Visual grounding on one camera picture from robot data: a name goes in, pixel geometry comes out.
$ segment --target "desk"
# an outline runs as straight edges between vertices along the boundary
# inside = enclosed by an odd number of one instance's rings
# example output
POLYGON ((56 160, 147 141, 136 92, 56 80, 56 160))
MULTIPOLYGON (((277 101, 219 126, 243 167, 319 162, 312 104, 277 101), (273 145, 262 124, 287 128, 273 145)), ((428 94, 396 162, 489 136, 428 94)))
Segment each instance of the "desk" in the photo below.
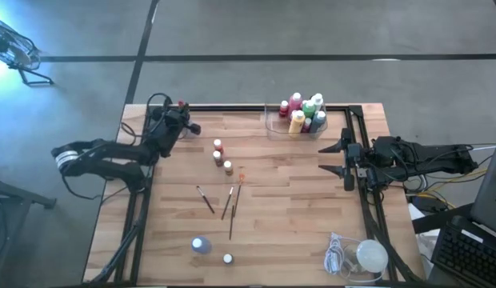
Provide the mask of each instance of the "desk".
MULTIPOLYGON (((382 104, 362 104, 369 138, 388 135, 382 104)), ((341 165, 342 154, 321 154, 346 127, 344 114, 328 112, 328 129, 316 141, 271 141, 264 112, 191 112, 202 134, 175 145, 171 157, 154 169, 148 219, 138 273, 139 285, 344 285, 328 275, 323 259, 329 236, 366 238, 358 193, 345 192, 343 182, 318 165, 341 165), (212 159, 213 140, 220 138, 234 175, 226 176, 212 159), (226 220, 220 219, 228 192, 237 192, 238 174, 246 176, 229 241, 231 199, 226 220), (203 202, 206 193, 216 213, 203 202), (210 254, 190 248, 194 236, 213 243, 210 254), (222 262, 224 253, 235 264, 222 262)), ((122 120, 142 132, 144 105, 128 105, 122 120)), ((131 137, 122 131, 118 141, 131 137)), ((109 182, 104 196, 123 187, 109 182)), ((124 227, 128 193, 118 194, 100 209, 84 280, 92 279, 118 248, 124 227)), ((390 240, 405 263, 423 277, 405 196, 400 189, 385 192, 383 202, 390 240)), ((132 249, 127 256, 130 271, 132 249)))

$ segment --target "clear plastic container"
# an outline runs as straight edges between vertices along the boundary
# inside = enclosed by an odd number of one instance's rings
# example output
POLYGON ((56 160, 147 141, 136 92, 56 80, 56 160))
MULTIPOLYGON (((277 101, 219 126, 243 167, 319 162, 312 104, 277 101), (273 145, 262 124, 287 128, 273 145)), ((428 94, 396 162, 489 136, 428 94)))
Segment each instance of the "clear plastic container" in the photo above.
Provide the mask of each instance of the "clear plastic container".
POLYGON ((319 128, 316 133, 296 133, 293 137, 289 133, 289 119, 287 117, 280 117, 278 114, 280 110, 279 104, 265 104, 264 115, 266 118, 267 137, 270 140, 294 140, 294 141, 314 141, 321 136, 322 132, 328 129, 328 114, 326 114, 325 123, 319 128))

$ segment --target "light bulb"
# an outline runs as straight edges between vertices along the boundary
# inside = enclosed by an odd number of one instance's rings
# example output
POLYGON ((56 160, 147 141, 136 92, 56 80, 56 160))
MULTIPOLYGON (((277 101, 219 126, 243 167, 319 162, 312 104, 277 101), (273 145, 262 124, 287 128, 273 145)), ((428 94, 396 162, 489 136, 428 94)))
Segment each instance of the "light bulb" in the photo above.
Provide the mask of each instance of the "light bulb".
POLYGON ((371 273, 383 272, 389 255, 382 244, 375 240, 362 241, 357 248, 358 263, 371 273))

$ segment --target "tripod leg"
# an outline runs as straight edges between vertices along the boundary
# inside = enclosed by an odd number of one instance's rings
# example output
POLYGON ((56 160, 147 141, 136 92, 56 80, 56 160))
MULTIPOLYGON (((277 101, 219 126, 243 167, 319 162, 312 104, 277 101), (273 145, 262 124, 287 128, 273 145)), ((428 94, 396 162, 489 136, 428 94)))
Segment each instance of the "tripod leg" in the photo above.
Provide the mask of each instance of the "tripod leg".
POLYGON ((37 84, 49 84, 49 85, 53 85, 54 84, 53 79, 51 79, 51 78, 49 78, 49 77, 47 77, 45 75, 42 75, 42 74, 39 74, 39 73, 36 73, 36 72, 33 72, 33 71, 29 71, 29 70, 24 70, 22 68, 17 68, 17 71, 21 75, 22 83, 24 83, 24 84, 26 84, 28 86, 30 86, 30 85, 37 85, 37 84), (28 81, 25 73, 33 74, 35 76, 38 76, 40 78, 44 78, 46 80, 43 80, 43 81, 28 81))

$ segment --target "blue bottle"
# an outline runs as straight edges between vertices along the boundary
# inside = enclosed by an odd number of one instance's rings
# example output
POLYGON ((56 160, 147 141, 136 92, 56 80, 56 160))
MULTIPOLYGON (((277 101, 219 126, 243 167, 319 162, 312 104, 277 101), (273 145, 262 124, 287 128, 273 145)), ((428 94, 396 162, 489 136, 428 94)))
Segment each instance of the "blue bottle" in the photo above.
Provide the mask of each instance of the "blue bottle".
POLYGON ((193 240, 191 240, 191 249, 194 252, 207 254, 212 249, 212 245, 210 244, 209 240, 207 240, 207 238, 203 236, 198 236, 196 238, 193 238, 193 240))
POLYGON ((310 136, 311 137, 319 137, 321 132, 321 126, 323 126, 326 122, 326 113, 324 111, 316 112, 314 115, 314 119, 312 119, 312 124, 310 124, 310 136))

